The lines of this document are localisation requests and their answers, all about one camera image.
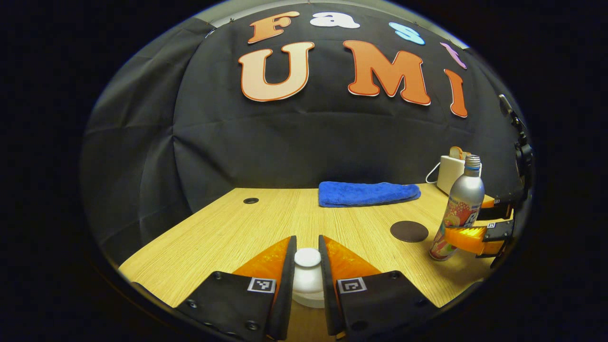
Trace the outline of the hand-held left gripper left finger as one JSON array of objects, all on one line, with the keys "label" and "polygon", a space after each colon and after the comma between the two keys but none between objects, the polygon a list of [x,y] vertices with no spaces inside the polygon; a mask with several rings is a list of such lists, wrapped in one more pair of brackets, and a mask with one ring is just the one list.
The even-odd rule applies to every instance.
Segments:
[{"label": "hand-held left gripper left finger", "polygon": [[290,236],[232,273],[213,271],[176,311],[226,341],[285,340],[296,251],[297,238]]}]

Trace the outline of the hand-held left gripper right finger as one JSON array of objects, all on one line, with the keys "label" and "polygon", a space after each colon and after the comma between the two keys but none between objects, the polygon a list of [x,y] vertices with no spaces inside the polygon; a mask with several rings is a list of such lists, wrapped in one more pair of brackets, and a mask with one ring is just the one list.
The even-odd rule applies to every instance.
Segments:
[{"label": "hand-held left gripper right finger", "polygon": [[406,340],[437,314],[437,306],[401,271],[383,273],[324,235],[318,245],[329,335],[343,340]]}]

